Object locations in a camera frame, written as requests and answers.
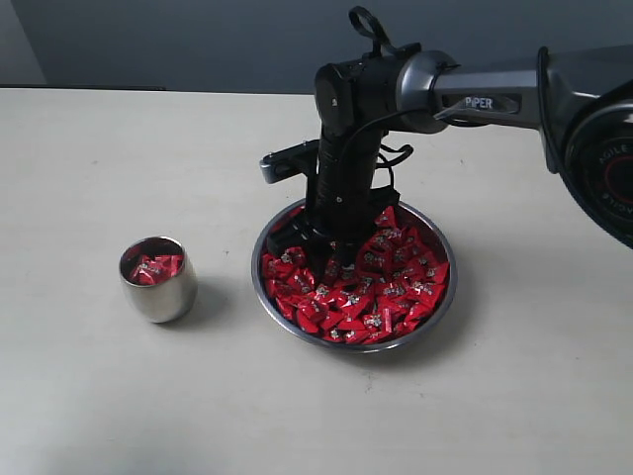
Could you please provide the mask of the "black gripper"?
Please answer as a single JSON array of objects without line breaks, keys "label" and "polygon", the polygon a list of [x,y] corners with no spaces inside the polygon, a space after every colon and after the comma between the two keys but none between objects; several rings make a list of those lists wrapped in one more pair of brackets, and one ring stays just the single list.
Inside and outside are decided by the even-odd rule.
[{"label": "black gripper", "polygon": [[370,128],[338,136],[323,127],[316,176],[306,177],[304,211],[268,237],[271,252],[305,248],[316,284],[322,281],[329,261],[329,244],[337,276],[353,272],[359,245],[373,233],[375,219],[400,200],[393,186],[372,187],[385,135],[382,129]]}]

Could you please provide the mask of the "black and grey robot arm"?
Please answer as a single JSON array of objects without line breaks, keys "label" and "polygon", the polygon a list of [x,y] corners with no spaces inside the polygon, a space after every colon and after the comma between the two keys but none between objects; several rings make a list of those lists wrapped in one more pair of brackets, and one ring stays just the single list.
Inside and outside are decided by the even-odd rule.
[{"label": "black and grey robot arm", "polygon": [[303,211],[267,239],[272,254],[300,247],[316,273],[331,258],[352,262],[400,200],[393,186],[372,184],[383,138],[487,125],[537,131],[548,170],[600,228],[631,243],[631,47],[541,48],[534,58],[472,67],[420,44],[393,46],[363,7],[348,17],[372,48],[317,71],[319,138],[260,163],[270,183],[307,179]]}]

